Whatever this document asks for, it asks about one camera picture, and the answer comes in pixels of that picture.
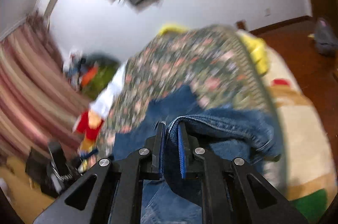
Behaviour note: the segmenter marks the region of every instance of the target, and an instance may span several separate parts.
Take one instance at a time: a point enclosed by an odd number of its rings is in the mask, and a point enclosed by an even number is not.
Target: striped curtain
[[[61,70],[60,53],[37,14],[0,43],[0,153],[25,160],[33,147],[48,156],[51,139],[68,156],[76,151],[80,139],[72,127],[90,101]]]

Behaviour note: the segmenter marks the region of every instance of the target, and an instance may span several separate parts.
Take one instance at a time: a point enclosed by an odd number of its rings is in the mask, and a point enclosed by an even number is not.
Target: metal screw head
[[[234,163],[238,166],[242,166],[242,165],[244,165],[244,160],[242,158],[236,158],[234,160]]]
[[[141,154],[141,155],[147,155],[149,153],[149,150],[147,149],[147,148],[141,148],[140,150],[139,150],[139,154]]]
[[[202,147],[195,148],[195,153],[197,153],[197,154],[203,154],[203,153],[205,153],[205,151],[206,150]]]
[[[99,164],[100,164],[101,167],[105,167],[109,164],[109,160],[106,159],[106,158],[103,158],[103,159],[100,160]]]

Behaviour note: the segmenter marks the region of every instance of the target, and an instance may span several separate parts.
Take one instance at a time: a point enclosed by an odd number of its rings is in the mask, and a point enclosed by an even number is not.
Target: yellow cloth
[[[176,32],[176,33],[184,33],[187,32],[189,29],[184,26],[176,25],[176,24],[167,24],[161,27],[158,32],[158,35],[162,36],[168,32]]]
[[[248,49],[251,59],[256,66],[259,75],[268,72],[269,60],[266,54],[266,43],[262,38],[246,32],[245,30],[238,30],[237,35]]]
[[[79,150],[91,152],[93,150],[95,142],[96,142],[96,140],[91,140],[91,139],[88,139],[87,137],[85,137],[80,144]]]

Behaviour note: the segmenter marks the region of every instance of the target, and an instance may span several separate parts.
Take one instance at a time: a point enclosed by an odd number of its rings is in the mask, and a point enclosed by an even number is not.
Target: gray bag
[[[331,26],[323,18],[317,20],[315,28],[315,47],[319,54],[334,56],[338,49],[338,38],[335,36]]]

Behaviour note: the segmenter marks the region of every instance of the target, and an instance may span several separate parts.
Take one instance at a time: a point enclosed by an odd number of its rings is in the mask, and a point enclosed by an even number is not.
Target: floral blanket
[[[97,141],[98,158],[111,154],[116,133],[128,133],[144,119],[148,103],[189,84],[202,107],[232,103],[260,109],[276,120],[275,108],[250,56],[231,27],[210,26],[153,39],[126,66],[125,86]],[[280,181],[285,179],[281,172]]]

